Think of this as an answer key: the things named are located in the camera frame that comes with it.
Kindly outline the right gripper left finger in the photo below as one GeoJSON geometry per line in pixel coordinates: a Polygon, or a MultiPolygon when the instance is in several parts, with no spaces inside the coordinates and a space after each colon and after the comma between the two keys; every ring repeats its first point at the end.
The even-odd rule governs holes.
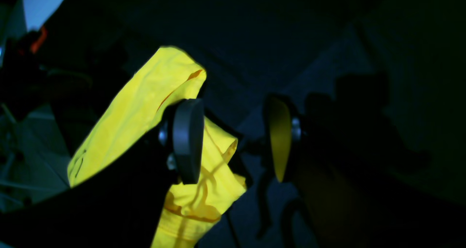
{"type": "Polygon", "coordinates": [[[70,190],[1,215],[14,248],[149,248],[174,184],[200,178],[201,99],[167,107],[160,124],[112,164],[70,190]]]}

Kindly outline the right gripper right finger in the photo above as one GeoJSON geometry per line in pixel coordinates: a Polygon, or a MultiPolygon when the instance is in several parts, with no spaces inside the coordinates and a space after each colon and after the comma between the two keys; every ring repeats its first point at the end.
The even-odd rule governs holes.
{"type": "Polygon", "coordinates": [[[424,168],[431,156],[406,147],[378,101],[311,95],[302,115],[270,95],[264,124],[275,176],[298,190],[322,248],[465,247],[465,205],[393,174],[424,168]]]}

